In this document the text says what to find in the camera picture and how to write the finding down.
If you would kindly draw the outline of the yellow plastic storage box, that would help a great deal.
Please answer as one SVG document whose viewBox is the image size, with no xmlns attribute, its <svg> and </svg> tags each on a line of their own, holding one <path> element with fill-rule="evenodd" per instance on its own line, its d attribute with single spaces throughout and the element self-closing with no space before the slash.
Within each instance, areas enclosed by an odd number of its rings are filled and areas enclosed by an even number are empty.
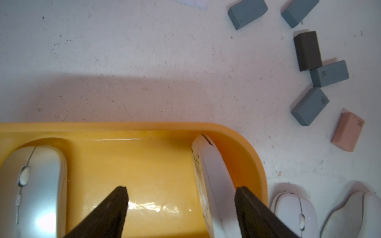
<svg viewBox="0 0 381 238">
<path fill-rule="evenodd" d="M 191 155 L 200 134 L 220 151 L 234 186 L 246 186 L 268 204 L 266 173 L 255 149 L 236 131 L 213 123 L 2 123 L 1 160 L 32 145 L 64 153 L 67 232 L 124 186 L 124 238 L 206 238 Z"/>
</svg>

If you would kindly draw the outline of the silver mouse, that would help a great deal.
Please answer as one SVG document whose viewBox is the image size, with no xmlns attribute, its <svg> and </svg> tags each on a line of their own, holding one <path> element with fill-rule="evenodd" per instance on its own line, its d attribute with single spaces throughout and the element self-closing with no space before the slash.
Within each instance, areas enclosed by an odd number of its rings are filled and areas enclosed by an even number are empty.
<svg viewBox="0 0 381 238">
<path fill-rule="evenodd" d="M 66 193 L 61 150 L 41 145 L 13 151 L 1 166 L 1 237 L 64 237 Z"/>
</svg>

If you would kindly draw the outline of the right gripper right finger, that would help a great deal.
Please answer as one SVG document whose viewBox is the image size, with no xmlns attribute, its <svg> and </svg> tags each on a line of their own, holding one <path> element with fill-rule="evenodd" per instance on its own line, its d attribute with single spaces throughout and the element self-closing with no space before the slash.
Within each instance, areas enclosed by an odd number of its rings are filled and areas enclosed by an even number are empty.
<svg viewBox="0 0 381 238">
<path fill-rule="evenodd" d="M 238 187 L 235 206 L 243 238 L 297 238 L 247 187 Z"/>
</svg>

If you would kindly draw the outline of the dark grey eraser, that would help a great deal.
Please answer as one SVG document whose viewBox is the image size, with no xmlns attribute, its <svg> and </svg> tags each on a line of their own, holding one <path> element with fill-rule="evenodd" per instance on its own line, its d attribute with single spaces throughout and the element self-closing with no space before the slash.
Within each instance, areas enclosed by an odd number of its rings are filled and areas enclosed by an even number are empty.
<svg viewBox="0 0 381 238">
<path fill-rule="evenodd" d="M 303 32 L 294 37 L 294 45 L 300 71 L 322 66 L 317 32 Z"/>
</svg>

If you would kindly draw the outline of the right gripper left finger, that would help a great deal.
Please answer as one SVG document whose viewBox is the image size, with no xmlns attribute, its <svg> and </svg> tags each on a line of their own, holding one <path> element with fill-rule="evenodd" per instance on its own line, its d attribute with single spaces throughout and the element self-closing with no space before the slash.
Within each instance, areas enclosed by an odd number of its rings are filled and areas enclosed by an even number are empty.
<svg viewBox="0 0 381 238">
<path fill-rule="evenodd" d="M 120 238 L 127 215 L 127 188 L 116 187 L 66 238 Z"/>
</svg>

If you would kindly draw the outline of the pink eraser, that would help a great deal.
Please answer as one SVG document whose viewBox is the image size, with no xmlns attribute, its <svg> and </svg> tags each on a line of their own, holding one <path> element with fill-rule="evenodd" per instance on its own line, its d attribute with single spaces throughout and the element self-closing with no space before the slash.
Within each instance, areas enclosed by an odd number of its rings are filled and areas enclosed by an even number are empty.
<svg viewBox="0 0 381 238">
<path fill-rule="evenodd" d="M 343 113 L 333 134 L 331 143 L 346 152 L 353 152 L 365 121 L 354 113 Z"/>
</svg>

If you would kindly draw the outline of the white mouse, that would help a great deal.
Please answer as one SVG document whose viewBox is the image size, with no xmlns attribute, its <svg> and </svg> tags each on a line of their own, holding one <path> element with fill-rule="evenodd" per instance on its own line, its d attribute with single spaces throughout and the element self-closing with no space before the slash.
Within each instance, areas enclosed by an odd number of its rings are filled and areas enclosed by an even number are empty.
<svg viewBox="0 0 381 238">
<path fill-rule="evenodd" d="M 241 238 L 236 189 L 215 143 L 205 134 L 192 142 L 191 153 L 202 215 L 211 238 Z"/>
<path fill-rule="evenodd" d="M 381 199 L 371 192 L 356 192 L 328 217 L 322 238 L 379 238 Z"/>
<path fill-rule="evenodd" d="M 305 198 L 283 192 L 275 196 L 270 209 L 298 237 L 318 237 L 317 214 L 314 206 Z"/>
</svg>

